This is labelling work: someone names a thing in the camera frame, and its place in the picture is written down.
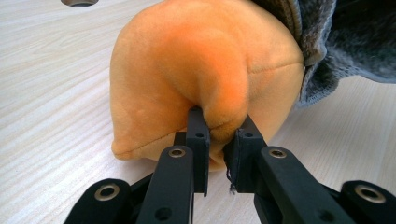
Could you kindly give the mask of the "orange plush toy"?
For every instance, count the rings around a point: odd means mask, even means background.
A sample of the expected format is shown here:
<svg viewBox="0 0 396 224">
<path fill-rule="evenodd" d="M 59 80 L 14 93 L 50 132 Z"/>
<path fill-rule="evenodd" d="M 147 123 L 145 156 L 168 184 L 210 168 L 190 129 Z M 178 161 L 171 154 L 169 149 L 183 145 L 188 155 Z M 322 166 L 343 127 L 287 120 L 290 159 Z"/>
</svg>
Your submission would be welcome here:
<svg viewBox="0 0 396 224">
<path fill-rule="evenodd" d="M 163 0 L 121 30 L 110 63 L 112 151 L 156 160 L 198 105 L 210 131 L 209 167 L 252 118 L 265 139 L 297 99 L 304 58 L 289 29 L 249 0 Z"/>
</svg>

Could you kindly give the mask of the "grey fluffy towel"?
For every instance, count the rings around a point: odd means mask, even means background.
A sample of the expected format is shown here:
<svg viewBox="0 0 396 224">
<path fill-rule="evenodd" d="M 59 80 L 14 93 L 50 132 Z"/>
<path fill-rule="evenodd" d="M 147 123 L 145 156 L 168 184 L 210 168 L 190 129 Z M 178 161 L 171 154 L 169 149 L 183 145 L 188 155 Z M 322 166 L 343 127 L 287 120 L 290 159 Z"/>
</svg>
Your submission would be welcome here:
<svg viewBox="0 0 396 224">
<path fill-rule="evenodd" d="M 396 84 L 396 0 L 252 0 L 291 31 L 304 55 L 297 106 L 329 96 L 344 77 Z"/>
</svg>

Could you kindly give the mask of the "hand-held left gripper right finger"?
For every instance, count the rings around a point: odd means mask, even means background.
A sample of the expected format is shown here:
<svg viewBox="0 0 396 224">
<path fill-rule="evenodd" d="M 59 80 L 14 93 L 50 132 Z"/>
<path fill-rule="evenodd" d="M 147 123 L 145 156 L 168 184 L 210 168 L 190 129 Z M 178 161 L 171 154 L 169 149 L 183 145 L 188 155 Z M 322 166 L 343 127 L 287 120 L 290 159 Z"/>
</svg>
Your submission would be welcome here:
<svg viewBox="0 0 396 224">
<path fill-rule="evenodd" d="M 289 150 L 268 146 L 247 118 L 224 149 L 231 190 L 252 193 L 266 224 L 352 224 L 353 219 Z"/>
</svg>

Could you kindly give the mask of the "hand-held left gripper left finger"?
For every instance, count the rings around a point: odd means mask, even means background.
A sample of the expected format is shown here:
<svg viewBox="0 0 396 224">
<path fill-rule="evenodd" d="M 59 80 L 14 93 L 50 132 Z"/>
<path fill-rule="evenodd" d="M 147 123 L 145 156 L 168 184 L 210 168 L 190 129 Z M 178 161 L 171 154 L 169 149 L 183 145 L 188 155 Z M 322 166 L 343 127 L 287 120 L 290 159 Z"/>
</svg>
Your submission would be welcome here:
<svg viewBox="0 0 396 224">
<path fill-rule="evenodd" d="M 158 160 L 136 224 L 192 224 L 194 194 L 207 194 L 209 146 L 203 110 L 194 106 L 187 130 Z"/>
</svg>

